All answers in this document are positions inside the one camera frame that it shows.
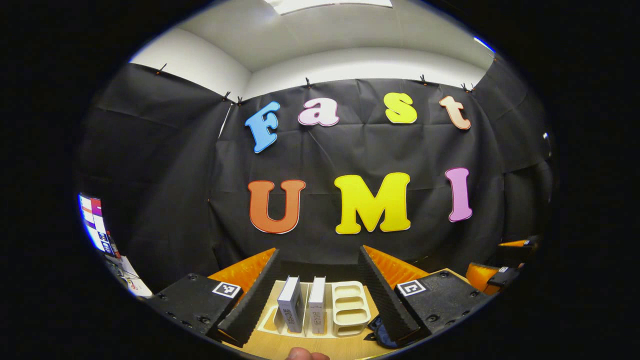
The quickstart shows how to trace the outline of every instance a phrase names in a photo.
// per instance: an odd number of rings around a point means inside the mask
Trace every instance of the wooden table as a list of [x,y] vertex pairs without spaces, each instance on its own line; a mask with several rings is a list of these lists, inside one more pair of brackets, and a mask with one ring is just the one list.
[[[378,315],[378,308],[366,286],[364,286],[364,289],[369,303],[371,318],[373,319]],[[260,319],[267,316],[266,312],[268,310],[268,307],[263,310]],[[369,328],[365,328],[364,331],[355,336],[335,339],[313,339],[293,338],[255,329],[249,341],[242,348],[228,343],[223,344],[255,356],[274,360],[285,360],[292,347],[302,347],[310,352],[321,352],[332,360],[364,360],[395,351],[383,348],[375,341],[363,340],[370,333],[372,331]]]

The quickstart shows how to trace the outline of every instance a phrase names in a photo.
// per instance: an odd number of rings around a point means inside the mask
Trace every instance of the ceiling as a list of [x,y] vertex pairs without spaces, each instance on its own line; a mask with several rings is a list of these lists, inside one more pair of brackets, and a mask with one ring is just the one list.
[[393,8],[340,4],[279,15],[264,0],[226,0],[178,27],[225,51],[251,72],[353,47],[420,50],[488,69],[492,53],[475,42],[473,34],[422,1],[391,1]]

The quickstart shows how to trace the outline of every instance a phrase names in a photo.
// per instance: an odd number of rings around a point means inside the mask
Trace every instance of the ceiling light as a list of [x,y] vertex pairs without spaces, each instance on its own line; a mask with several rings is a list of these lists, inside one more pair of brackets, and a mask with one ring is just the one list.
[[391,0],[265,0],[276,10],[280,15],[286,13],[295,12],[297,10],[314,8],[316,6],[324,5],[338,5],[338,4],[362,4],[362,5],[377,5],[392,8]]
[[495,50],[493,50],[491,47],[489,47],[487,44],[485,44],[482,40],[480,40],[478,38],[475,38],[475,37],[474,37],[474,40],[476,42],[479,42],[480,44],[482,44],[482,46],[486,47],[487,49],[491,50],[492,53],[495,53]]

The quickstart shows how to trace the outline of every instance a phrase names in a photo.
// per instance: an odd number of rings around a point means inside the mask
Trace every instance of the orange object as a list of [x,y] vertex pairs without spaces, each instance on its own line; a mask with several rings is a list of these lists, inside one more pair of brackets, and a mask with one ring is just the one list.
[[523,247],[525,242],[527,242],[527,240],[510,241],[508,243],[500,243],[500,244],[498,244],[498,246]]
[[298,225],[300,217],[300,191],[306,186],[302,180],[282,181],[280,187],[285,192],[284,217],[273,220],[269,217],[269,193],[274,185],[271,181],[252,181],[249,183],[251,200],[249,204],[249,219],[253,226],[265,233],[284,234]]
[[369,257],[373,260],[373,263],[378,267],[378,270],[380,270],[380,273],[382,273],[382,276],[384,276],[387,284],[389,284],[392,289],[394,289],[397,284],[420,279],[421,277],[429,275],[428,272],[398,258],[394,258],[391,255],[385,254],[380,250],[376,250],[366,245],[363,245],[363,247],[367,251]]
[[249,291],[253,286],[253,283],[262,272],[264,265],[266,265],[267,261],[271,259],[275,250],[276,248],[273,247],[267,251],[261,252],[260,254],[246,258],[220,270],[219,272],[216,272],[209,276],[209,278],[240,286],[243,290],[243,294],[238,298],[238,301],[236,302],[236,304],[238,304],[246,295],[247,291]]
[[498,270],[500,269],[492,266],[471,263],[467,268],[467,274],[465,277],[473,287],[487,295],[492,295],[500,290],[500,288],[494,285],[489,285],[486,282],[497,274]]
[[228,337],[228,338],[230,338],[230,339],[232,339],[232,340],[234,340],[234,341],[237,341],[236,339],[234,339],[234,337],[233,337],[233,336],[231,336],[231,335],[227,334],[226,332],[224,332],[224,331],[222,331],[222,330],[220,330],[220,329],[218,329],[218,331],[220,331],[220,333],[221,333],[222,335],[224,335],[224,336],[226,336],[226,337]]

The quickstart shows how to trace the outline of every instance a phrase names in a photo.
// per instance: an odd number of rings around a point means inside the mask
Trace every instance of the fingertip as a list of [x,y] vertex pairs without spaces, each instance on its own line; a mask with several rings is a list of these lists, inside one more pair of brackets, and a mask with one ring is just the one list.
[[301,347],[292,347],[291,350],[289,351],[289,355],[287,356],[287,359],[285,360],[315,360],[315,359],[311,356],[311,353],[307,349],[301,348]]
[[311,359],[312,360],[331,360],[327,355],[324,355],[320,352],[312,352]]

